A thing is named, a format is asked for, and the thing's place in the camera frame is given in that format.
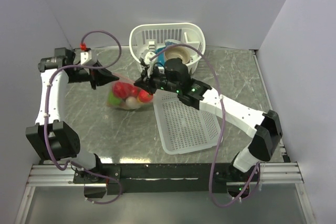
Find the red fake fruit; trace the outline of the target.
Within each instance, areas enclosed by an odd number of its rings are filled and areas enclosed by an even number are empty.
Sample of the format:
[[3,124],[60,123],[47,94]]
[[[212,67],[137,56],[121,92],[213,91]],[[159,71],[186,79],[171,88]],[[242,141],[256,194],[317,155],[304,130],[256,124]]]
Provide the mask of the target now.
[[116,82],[113,85],[112,92],[116,97],[126,99],[128,97],[137,97],[139,89],[130,83]]

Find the orange fake fruit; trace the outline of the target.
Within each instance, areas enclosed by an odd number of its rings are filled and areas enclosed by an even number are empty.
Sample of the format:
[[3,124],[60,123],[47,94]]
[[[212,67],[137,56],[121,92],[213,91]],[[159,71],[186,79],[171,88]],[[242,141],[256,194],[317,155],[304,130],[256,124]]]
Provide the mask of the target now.
[[138,109],[140,107],[140,104],[135,97],[126,98],[125,104],[129,109]]

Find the red fake tomato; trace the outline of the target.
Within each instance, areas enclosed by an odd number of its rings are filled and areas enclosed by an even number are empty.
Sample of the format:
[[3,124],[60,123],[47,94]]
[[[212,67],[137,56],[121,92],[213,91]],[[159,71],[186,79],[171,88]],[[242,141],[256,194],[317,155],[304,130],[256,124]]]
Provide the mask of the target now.
[[153,100],[153,95],[149,94],[145,90],[140,90],[137,100],[141,103],[149,103]]

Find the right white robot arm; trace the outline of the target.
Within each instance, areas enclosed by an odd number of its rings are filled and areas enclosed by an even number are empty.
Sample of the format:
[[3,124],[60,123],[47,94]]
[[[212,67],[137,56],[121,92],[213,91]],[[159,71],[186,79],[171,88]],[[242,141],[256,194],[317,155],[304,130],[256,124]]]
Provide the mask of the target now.
[[278,113],[254,110],[193,79],[181,59],[166,61],[163,73],[151,59],[142,59],[140,65],[142,72],[135,86],[150,94],[155,94],[157,90],[175,93],[183,104],[209,112],[238,127],[251,138],[251,142],[233,159],[229,169],[233,180],[242,181],[252,166],[271,160],[282,138]]

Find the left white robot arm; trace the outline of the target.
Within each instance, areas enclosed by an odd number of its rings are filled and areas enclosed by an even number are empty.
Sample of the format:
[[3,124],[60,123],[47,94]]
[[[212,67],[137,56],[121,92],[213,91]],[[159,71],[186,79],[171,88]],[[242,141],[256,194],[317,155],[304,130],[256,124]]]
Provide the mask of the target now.
[[81,52],[77,65],[75,56],[73,50],[56,48],[53,57],[39,62],[40,107],[35,124],[26,128],[26,137],[41,160],[52,161],[59,170],[70,164],[86,170],[85,176],[98,183],[104,177],[100,158],[81,147],[79,135],[65,122],[66,87],[69,83],[88,82],[96,89],[118,77],[103,68],[90,48]]

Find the clear zip top bag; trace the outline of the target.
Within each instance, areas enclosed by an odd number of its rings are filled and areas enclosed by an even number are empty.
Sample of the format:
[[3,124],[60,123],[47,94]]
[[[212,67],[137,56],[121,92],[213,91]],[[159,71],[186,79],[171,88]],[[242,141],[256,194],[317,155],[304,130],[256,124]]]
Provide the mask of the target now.
[[136,87],[133,80],[117,73],[115,76],[119,79],[111,82],[107,106],[122,110],[136,110],[153,102],[153,95]]

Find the green fake fruit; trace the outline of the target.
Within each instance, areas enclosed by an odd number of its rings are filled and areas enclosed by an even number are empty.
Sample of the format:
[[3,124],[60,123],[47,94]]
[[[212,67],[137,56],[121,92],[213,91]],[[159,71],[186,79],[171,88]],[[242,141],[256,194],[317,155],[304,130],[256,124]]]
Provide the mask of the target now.
[[118,106],[122,102],[122,99],[115,97],[114,94],[110,92],[108,96],[108,102],[110,105]]

